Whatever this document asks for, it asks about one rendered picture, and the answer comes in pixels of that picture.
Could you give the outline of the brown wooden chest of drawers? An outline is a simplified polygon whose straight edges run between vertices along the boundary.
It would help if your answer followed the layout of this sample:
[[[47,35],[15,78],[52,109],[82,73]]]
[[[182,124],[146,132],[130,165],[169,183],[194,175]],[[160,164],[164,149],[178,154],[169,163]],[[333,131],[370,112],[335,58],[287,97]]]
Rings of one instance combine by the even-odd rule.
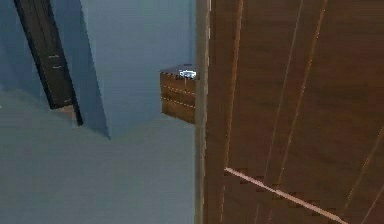
[[[193,70],[193,64],[181,64],[160,71],[161,112],[190,124],[195,123],[196,77],[188,79],[180,70]]]

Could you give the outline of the brown wooden room door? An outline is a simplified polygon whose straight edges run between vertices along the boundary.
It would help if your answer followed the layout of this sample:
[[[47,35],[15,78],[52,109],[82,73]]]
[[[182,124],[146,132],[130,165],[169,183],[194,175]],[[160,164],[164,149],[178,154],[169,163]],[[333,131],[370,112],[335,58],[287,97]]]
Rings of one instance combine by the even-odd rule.
[[[202,224],[384,224],[384,0],[209,0]]]

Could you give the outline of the dark brown tall cabinet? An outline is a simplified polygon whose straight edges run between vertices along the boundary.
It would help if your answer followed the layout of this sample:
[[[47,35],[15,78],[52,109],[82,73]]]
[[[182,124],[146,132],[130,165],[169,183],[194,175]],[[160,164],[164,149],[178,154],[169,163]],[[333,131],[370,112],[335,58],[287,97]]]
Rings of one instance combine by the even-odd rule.
[[[51,109],[71,107],[76,123],[79,109],[50,0],[13,0],[38,75]]]

